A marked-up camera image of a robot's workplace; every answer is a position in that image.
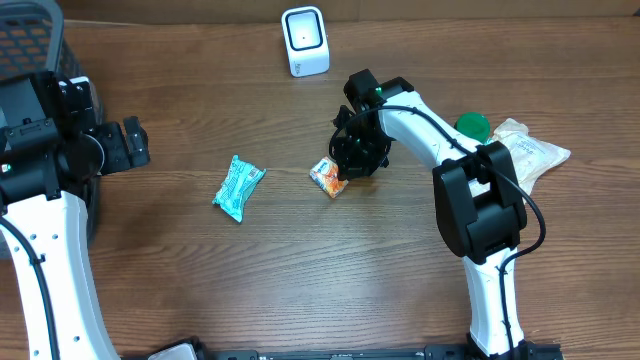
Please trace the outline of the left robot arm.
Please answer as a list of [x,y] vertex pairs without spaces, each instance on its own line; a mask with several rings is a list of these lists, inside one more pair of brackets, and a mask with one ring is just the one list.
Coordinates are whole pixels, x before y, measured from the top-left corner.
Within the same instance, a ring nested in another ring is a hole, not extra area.
[[116,359],[88,255],[85,191],[149,163],[136,117],[96,120],[90,81],[52,71],[1,83],[1,233],[33,359]]

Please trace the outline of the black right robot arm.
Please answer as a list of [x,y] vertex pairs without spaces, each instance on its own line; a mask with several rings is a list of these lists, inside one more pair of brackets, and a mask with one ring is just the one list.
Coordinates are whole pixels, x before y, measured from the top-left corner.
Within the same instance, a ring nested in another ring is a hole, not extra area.
[[448,125],[402,77],[380,83],[364,69],[349,76],[343,91],[348,103],[329,142],[338,179],[387,167],[393,142],[409,149],[432,173],[440,236],[465,267],[470,355],[520,358],[527,345],[517,319],[513,268],[527,225],[527,194],[509,151]]

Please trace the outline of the orange snack packet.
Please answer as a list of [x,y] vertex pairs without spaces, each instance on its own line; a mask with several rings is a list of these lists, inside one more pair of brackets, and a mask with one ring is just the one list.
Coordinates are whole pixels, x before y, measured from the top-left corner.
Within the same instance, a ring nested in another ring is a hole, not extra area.
[[311,168],[309,175],[331,198],[341,194],[348,184],[347,180],[338,178],[338,166],[327,156]]

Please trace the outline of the white pouch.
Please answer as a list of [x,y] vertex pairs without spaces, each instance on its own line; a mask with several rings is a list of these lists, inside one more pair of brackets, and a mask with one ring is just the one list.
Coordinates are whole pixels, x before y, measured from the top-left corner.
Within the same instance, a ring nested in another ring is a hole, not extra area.
[[540,176],[564,163],[571,155],[568,149],[531,137],[529,128],[512,118],[494,130],[491,141],[501,142],[508,148],[519,186],[528,195]]

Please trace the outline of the teal snack packet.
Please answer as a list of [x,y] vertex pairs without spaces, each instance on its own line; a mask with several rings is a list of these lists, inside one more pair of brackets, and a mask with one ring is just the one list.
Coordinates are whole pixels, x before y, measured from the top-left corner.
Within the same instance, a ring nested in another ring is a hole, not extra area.
[[266,174],[266,169],[259,169],[234,155],[227,176],[212,200],[227,215],[238,223],[243,221],[246,202]]

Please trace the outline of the green round lid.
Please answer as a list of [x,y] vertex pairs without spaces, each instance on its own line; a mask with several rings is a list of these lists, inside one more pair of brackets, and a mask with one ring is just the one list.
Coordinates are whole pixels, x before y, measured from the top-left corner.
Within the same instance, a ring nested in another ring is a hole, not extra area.
[[455,122],[454,128],[461,134],[482,144],[489,140],[491,131],[489,120],[477,112],[462,114]]

